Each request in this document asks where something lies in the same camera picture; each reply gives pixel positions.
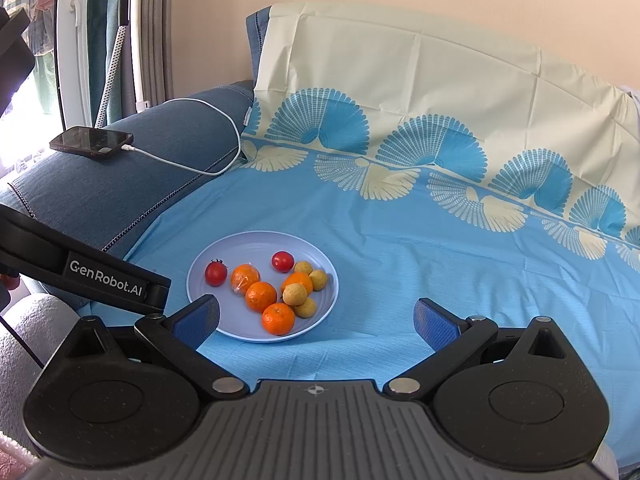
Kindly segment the person's left hand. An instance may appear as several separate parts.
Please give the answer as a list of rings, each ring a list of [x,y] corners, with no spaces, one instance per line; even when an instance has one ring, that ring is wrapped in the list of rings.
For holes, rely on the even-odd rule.
[[[0,280],[4,287],[9,291],[17,289],[21,284],[20,274],[13,270],[2,270],[0,272]]]

